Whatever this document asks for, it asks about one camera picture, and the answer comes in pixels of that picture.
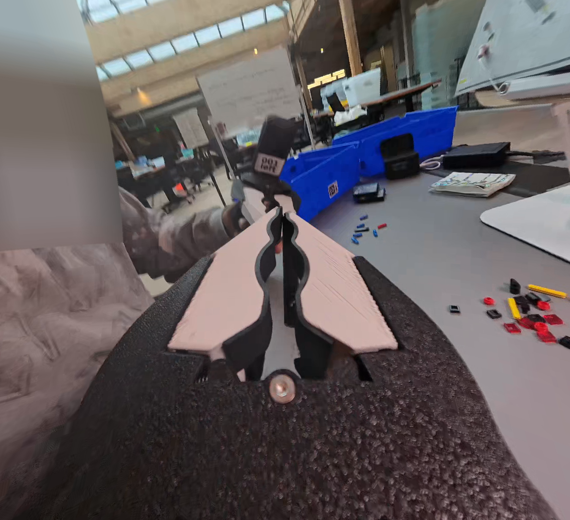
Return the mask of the black open hard case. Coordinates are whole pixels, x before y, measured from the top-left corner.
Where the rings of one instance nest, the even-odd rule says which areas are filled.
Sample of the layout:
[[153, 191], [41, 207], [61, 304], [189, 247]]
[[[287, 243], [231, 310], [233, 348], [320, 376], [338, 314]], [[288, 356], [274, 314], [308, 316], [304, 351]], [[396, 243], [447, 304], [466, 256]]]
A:
[[384, 174], [388, 180], [400, 180], [419, 174], [419, 154], [411, 133], [397, 135], [380, 143]]

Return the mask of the person's grey sweatshirt torso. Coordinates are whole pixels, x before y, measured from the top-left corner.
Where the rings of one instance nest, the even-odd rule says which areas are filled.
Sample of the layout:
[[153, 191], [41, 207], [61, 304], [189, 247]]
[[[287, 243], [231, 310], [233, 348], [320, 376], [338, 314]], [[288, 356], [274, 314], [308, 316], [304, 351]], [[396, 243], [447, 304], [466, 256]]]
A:
[[123, 244], [1, 252], [1, 519], [34, 499], [56, 438], [152, 303]]

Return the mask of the pile of small brick pieces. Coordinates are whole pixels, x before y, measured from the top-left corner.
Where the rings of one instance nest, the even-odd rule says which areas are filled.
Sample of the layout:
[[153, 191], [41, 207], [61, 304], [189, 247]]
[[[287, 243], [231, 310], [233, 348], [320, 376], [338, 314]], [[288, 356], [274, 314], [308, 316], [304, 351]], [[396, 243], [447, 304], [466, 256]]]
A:
[[519, 345], [569, 347], [569, 293], [554, 286], [529, 288], [521, 276], [476, 280], [467, 277], [442, 292], [446, 321], [468, 345], [492, 349]]

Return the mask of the black brick beam with pins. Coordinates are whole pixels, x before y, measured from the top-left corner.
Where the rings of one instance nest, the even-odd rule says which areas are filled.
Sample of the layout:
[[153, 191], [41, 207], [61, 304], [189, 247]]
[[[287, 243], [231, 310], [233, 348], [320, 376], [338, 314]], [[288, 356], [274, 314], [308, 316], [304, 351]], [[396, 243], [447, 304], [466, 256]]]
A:
[[282, 243], [282, 263], [283, 263], [283, 311], [284, 324], [294, 328], [296, 324], [295, 295], [298, 284], [296, 273], [294, 247], [292, 235], [294, 234], [293, 224], [286, 215], [281, 218], [281, 243]]

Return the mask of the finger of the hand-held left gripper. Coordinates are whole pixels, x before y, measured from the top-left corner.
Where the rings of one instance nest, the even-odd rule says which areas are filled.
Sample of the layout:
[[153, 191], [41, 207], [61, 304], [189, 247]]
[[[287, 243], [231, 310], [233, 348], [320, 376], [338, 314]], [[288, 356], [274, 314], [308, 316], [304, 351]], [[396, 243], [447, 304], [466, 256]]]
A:
[[242, 202], [242, 216], [249, 225], [253, 225], [270, 209], [268, 199], [248, 199]]

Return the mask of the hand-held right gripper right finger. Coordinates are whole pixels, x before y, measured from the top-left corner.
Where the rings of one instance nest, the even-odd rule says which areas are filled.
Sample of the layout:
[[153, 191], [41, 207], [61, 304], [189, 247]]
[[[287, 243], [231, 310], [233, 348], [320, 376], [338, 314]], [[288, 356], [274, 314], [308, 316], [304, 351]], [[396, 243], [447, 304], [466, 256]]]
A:
[[325, 379], [337, 349], [354, 362], [362, 354], [397, 350], [397, 339], [357, 267], [358, 257], [294, 212], [285, 215], [294, 227], [299, 377]]

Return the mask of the wooden book stand white base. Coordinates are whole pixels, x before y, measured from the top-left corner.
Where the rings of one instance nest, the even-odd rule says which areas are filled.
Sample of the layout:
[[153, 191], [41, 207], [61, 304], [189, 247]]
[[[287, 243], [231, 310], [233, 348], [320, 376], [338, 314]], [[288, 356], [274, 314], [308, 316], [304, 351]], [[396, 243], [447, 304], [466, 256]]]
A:
[[[569, 160], [569, 73], [535, 75], [499, 87], [492, 105], [550, 104]], [[569, 262], [569, 185], [484, 212], [481, 222]]]

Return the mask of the grey desk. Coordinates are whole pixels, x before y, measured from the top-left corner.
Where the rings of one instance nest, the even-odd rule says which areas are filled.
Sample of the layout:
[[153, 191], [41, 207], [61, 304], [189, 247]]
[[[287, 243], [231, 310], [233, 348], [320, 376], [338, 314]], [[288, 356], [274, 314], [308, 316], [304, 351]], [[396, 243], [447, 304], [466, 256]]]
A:
[[[446, 334], [478, 382], [504, 439], [560, 519], [569, 519], [569, 349], [561, 345], [492, 349], [468, 345], [446, 321], [442, 292], [475, 277], [522, 277], [527, 285], [569, 290], [569, 264], [484, 225], [481, 214], [517, 200], [431, 193], [435, 177], [384, 183], [384, 202], [358, 206], [347, 194], [312, 224], [365, 257]], [[368, 215], [360, 222], [359, 218]], [[369, 232], [354, 245], [358, 224]], [[372, 231], [380, 224], [387, 227]]]

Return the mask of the wooden support post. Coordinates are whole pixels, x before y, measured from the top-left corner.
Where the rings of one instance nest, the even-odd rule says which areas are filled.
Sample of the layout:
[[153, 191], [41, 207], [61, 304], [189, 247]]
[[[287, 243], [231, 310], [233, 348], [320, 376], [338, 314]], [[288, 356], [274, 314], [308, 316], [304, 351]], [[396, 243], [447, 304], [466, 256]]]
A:
[[338, 0], [338, 4], [340, 8], [341, 22], [343, 24], [351, 76], [355, 77], [362, 73], [362, 61], [353, 3], [352, 0]]

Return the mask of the person's left forearm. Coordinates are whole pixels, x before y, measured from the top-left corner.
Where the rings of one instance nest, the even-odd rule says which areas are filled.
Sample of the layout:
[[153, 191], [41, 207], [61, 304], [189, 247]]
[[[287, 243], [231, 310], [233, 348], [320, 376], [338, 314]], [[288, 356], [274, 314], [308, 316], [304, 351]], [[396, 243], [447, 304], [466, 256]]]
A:
[[173, 283], [231, 240], [222, 223], [225, 207], [181, 217], [146, 208], [123, 188], [118, 194], [123, 243], [138, 274]]

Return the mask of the holographic sticker sheet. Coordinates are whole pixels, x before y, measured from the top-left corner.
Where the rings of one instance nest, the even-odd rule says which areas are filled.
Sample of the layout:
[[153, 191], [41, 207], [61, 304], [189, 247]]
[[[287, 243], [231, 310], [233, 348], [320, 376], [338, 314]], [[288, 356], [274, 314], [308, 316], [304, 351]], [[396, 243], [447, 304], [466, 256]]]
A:
[[510, 186], [516, 174], [452, 172], [430, 186], [435, 194], [488, 198]]

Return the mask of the whiteboard on stand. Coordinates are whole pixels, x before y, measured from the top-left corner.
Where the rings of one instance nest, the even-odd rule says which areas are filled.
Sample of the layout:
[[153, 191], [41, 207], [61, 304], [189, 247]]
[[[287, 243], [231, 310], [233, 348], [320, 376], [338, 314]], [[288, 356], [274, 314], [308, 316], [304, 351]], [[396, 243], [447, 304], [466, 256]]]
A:
[[257, 129], [269, 116], [297, 118], [302, 113], [289, 51], [285, 47], [198, 77], [211, 115], [211, 126], [222, 139]]

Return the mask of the instruction booklet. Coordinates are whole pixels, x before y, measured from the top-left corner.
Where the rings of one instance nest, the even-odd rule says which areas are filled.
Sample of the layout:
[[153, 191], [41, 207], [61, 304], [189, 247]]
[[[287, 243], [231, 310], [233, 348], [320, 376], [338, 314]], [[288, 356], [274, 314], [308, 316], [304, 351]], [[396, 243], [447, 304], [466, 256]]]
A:
[[569, 0], [486, 0], [455, 95], [569, 67]]

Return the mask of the person's left hand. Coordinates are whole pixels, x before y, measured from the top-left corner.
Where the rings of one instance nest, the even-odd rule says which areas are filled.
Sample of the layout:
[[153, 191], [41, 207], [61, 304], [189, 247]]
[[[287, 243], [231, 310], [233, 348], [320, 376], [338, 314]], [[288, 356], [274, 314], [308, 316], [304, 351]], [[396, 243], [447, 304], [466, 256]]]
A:
[[250, 226], [250, 222], [243, 215], [242, 204], [239, 202], [234, 202], [224, 208], [222, 223], [230, 239], [236, 237]]

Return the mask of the white plastic storage box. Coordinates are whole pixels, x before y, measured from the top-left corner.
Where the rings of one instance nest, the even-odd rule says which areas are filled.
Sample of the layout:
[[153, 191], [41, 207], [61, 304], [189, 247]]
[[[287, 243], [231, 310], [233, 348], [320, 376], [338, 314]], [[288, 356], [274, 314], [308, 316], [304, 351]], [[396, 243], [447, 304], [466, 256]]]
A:
[[368, 70], [343, 81], [343, 90], [348, 107], [376, 102], [381, 97], [381, 67]]

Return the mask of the black power adapter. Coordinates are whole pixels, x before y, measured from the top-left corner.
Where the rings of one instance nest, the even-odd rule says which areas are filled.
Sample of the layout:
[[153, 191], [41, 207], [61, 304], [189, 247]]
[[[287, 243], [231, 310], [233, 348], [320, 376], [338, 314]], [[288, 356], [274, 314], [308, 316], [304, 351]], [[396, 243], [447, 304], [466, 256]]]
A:
[[442, 156], [441, 166], [450, 170], [497, 168], [505, 163], [510, 149], [510, 142], [455, 146]]

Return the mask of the wooden top work table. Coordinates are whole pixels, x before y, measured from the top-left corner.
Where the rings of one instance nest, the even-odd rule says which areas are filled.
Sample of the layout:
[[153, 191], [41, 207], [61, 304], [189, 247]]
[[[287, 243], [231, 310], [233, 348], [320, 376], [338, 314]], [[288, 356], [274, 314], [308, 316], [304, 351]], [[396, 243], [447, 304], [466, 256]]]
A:
[[437, 88], [442, 82], [441, 78], [434, 81], [426, 82], [420, 85], [412, 86], [410, 88], [401, 89], [394, 92], [389, 92], [379, 99], [361, 105], [362, 108], [368, 108], [372, 106], [385, 105], [391, 102], [403, 100], [406, 108], [406, 112], [415, 111], [413, 98], [417, 95], [421, 95], [428, 89]]

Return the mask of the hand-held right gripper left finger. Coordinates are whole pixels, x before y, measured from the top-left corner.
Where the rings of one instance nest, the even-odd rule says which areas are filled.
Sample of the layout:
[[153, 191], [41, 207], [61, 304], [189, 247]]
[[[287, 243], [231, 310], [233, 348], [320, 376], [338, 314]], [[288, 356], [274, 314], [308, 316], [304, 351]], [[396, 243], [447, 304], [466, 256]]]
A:
[[260, 380], [273, 334], [268, 279], [283, 211], [275, 208], [214, 253], [168, 349], [224, 360], [241, 380]]

